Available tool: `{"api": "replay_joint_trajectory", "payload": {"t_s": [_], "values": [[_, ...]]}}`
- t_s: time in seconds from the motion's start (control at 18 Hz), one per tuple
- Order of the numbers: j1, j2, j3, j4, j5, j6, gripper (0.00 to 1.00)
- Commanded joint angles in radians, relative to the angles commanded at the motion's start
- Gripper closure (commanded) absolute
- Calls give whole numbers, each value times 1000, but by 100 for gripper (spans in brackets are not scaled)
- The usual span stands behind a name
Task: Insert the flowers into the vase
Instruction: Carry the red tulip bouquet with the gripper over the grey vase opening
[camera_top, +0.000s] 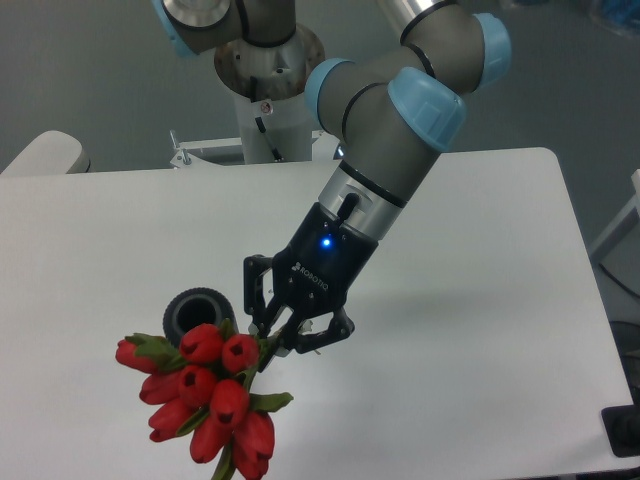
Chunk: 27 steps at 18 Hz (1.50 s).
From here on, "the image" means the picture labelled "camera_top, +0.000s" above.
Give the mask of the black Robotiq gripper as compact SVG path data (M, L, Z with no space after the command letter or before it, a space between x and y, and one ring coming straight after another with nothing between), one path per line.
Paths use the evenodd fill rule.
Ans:
M378 246L376 240L347 224L357 206L356 201L345 201L333 215L316 202L284 250L273 258L252 255L244 259L244 311L251 316L251 335L266 339L286 308L294 312L277 335L277 345L287 351L319 350L354 332L355 324L341 307ZM271 269L273 297L266 302L264 277ZM329 312L333 315L324 331L300 332L306 320Z

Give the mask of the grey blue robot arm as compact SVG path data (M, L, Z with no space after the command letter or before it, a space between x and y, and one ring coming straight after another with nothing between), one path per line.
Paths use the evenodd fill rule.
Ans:
M466 117L463 96L511 63L504 24L455 1L385 1L399 47L329 59L291 1L157 1L176 51L214 52L248 164L310 158L312 129L345 153L288 245L244 262L245 310L268 355L344 340L347 293Z

